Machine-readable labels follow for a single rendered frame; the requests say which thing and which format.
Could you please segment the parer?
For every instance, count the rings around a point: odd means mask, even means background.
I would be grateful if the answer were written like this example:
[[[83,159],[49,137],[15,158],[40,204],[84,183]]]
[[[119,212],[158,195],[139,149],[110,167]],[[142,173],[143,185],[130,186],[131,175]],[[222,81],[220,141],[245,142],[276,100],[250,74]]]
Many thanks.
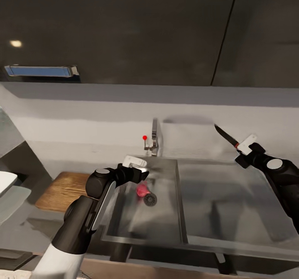
[[[229,143],[233,144],[235,148],[237,148],[237,146],[239,145],[239,143],[233,139],[229,134],[227,134],[222,128],[214,125],[218,131],[218,133],[224,137]]]

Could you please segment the cutting board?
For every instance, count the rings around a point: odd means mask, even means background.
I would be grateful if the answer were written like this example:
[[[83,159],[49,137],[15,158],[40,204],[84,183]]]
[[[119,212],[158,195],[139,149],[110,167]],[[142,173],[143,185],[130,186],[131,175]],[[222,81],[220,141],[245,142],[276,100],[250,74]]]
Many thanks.
[[[63,171],[40,196],[35,206],[40,209],[66,212],[70,204],[81,195],[89,197],[85,186],[90,175]]]

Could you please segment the vidalia onion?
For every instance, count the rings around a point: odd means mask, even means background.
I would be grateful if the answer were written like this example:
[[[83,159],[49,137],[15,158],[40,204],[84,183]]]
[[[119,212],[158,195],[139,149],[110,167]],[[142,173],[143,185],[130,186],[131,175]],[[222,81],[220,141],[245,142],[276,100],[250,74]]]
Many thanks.
[[[150,192],[148,191],[147,186],[141,184],[136,188],[137,195],[140,197],[146,196]]]

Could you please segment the bowl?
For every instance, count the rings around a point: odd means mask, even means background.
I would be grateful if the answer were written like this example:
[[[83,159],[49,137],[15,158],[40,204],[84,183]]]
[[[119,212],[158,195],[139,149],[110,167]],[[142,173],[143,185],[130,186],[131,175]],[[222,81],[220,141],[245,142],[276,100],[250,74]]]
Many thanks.
[[[0,198],[13,186],[17,180],[17,174],[0,171]]]

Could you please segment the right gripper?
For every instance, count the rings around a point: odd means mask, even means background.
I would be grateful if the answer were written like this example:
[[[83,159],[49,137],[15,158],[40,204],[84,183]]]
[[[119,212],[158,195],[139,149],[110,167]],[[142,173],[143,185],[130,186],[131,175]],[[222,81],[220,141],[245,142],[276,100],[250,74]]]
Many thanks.
[[[258,143],[253,142],[250,146],[250,149],[252,151],[248,155],[244,155],[243,153],[240,153],[240,155],[235,159],[240,166],[242,166],[244,169],[246,169],[248,166],[254,165],[254,160],[258,155],[265,154],[266,150],[263,149]],[[266,154],[265,154],[266,155]]]

